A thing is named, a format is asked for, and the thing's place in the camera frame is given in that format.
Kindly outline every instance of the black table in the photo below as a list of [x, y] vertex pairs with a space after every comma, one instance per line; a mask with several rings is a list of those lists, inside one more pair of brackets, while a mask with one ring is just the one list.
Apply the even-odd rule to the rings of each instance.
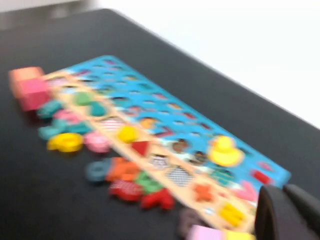
[[119, 57], [291, 171], [291, 183], [320, 197], [316, 128], [117, 13], [97, 10], [0, 32], [0, 239], [178, 238], [180, 204], [163, 214], [109, 199], [106, 186], [93, 187], [83, 176], [85, 165], [98, 157], [86, 150], [72, 159], [48, 152], [39, 126], [28, 124], [9, 90], [9, 70], [41, 66], [51, 73], [100, 55]]

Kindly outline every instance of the yellow duck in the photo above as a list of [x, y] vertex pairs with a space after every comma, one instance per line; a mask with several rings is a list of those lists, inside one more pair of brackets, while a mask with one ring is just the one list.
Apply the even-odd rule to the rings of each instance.
[[244, 153], [235, 147], [235, 141], [228, 136], [218, 136], [208, 151], [208, 158], [223, 167], [239, 165], [244, 156]]

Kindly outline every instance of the yellow wooden number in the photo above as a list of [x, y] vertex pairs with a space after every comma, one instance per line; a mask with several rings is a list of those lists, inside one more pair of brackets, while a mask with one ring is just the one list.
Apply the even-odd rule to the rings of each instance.
[[56, 135], [47, 143], [48, 150], [59, 150], [62, 153], [79, 151], [83, 144], [83, 137], [77, 133], [62, 133]]
[[234, 227], [239, 226], [245, 220], [245, 215], [230, 203], [220, 209], [219, 215]]

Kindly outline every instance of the white wall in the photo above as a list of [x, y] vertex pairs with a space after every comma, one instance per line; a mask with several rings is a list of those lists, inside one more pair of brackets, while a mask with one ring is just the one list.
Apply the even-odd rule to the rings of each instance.
[[231, 2], [235, 8], [226, 0], [211, 0], [216, 8], [201, 0], [192, 5], [165, 0], [153, 8], [146, 7], [155, 2], [146, 0], [97, 0], [96, 5], [119, 10], [320, 128], [320, 2]]

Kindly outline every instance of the blue puzzle board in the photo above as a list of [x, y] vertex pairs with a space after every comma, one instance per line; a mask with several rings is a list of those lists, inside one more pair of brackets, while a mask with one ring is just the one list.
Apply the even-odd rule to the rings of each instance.
[[[197, 151], [206, 153], [213, 137], [224, 135], [233, 138], [236, 147], [246, 153], [239, 165], [225, 167], [233, 174], [233, 182], [248, 181], [259, 191], [263, 184], [251, 176], [252, 170], [259, 170], [270, 177], [277, 187], [282, 187], [290, 178], [287, 170], [114, 56], [100, 56], [63, 70], [106, 95], [132, 122], [143, 118], [155, 119], [154, 128], [149, 132], [157, 135], [164, 145], [178, 139], [186, 140], [188, 148], [183, 154], [178, 154], [185, 161]], [[259, 163], [267, 164], [272, 170], [261, 167]], [[204, 166], [220, 168], [210, 160], [206, 160]]]

